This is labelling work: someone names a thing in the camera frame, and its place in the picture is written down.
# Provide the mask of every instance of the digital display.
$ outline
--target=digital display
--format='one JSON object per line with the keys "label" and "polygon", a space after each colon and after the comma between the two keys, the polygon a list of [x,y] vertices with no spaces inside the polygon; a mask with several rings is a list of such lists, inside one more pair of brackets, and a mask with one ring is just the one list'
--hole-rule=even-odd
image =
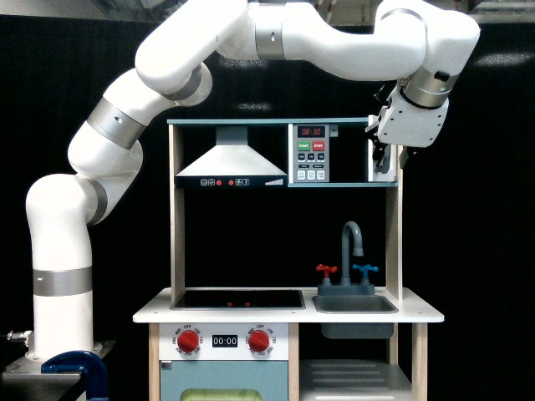
{"label": "digital display", "polygon": [[211,345],[214,348],[237,348],[237,335],[217,334],[211,336]]}
{"label": "digital display", "polygon": [[325,138],[325,125],[298,125],[298,138]]}

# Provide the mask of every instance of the oven knob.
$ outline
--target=oven knob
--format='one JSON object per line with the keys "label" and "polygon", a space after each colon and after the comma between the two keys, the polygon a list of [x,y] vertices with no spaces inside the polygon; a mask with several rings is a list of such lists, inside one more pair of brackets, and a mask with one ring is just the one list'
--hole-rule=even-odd
{"label": "oven knob", "polygon": [[263,330],[256,330],[249,336],[249,347],[251,350],[262,353],[269,347],[269,336]]}
{"label": "oven knob", "polygon": [[184,353],[192,353],[199,346],[199,336],[193,330],[186,330],[178,336],[178,348]]}

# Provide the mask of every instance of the light blue oven door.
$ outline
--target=light blue oven door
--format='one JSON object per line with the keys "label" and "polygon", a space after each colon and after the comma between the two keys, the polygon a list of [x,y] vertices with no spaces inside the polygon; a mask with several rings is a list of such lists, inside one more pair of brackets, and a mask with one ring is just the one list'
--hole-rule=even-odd
{"label": "light blue oven door", "polygon": [[288,401],[287,361],[172,361],[160,366],[161,401],[260,401],[258,395],[261,401]]}

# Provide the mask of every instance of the silver joint ring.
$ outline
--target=silver joint ring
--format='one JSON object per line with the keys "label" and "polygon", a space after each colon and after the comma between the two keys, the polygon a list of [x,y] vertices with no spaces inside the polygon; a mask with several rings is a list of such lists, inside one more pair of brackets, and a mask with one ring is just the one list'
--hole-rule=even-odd
{"label": "silver joint ring", "polygon": [[446,102],[457,78],[459,75],[450,76],[440,71],[433,74],[420,67],[409,77],[403,96],[419,107],[436,109]]}
{"label": "silver joint ring", "polygon": [[409,10],[408,8],[397,8],[396,10],[390,10],[381,17],[381,21],[383,21],[385,18],[389,17],[390,15],[394,15],[394,14],[409,14],[409,15],[412,15],[413,17],[418,18],[423,23],[425,23],[424,18],[422,18],[419,13]]}
{"label": "silver joint ring", "polygon": [[284,60],[284,4],[260,4],[258,10],[263,10],[263,13],[258,13],[260,18],[254,28],[258,57],[262,60]]}
{"label": "silver joint ring", "polygon": [[108,209],[108,194],[106,194],[106,190],[97,180],[86,177],[81,178],[85,178],[93,186],[94,192],[97,194],[97,210],[94,212],[93,218],[87,223],[88,226],[94,226],[104,217]]}
{"label": "silver joint ring", "polygon": [[191,77],[187,83],[173,94],[162,94],[166,99],[172,100],[173,102],[178,102],[192,96],[201,86],[202,81],[202,67],[197,65],[193,71],[191,71]]}
{"label": "silver joint ring", "polygon": [[93,289],[92,267],[49,272],[33,270],[33,295],[40,297],[67,297],[85,294]]}
{"label": "silver joint ring", "polygon": [[94,108],[87,124],[106,139],[127,150],[134,146],[146,128],[104,98]]}

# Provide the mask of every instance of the shelf board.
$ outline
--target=shelf board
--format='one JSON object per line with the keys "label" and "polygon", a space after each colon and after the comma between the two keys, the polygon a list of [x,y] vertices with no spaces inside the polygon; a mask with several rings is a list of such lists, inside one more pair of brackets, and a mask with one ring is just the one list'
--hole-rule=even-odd
{"label": "shelf board", "polygon": [[397,182],[294,182],[288,188],[395,188]]}
{"label": "shelf board", "polygon": [[337,119],[168,119],[167,124],[179,126],[207,125],[288,125],[288,124],[368,124],[368,117]]}
{"label": "shelf board", "polygon": [[305,359],[299,363],[301,401],[411,401],[400,367],[362,359]]}

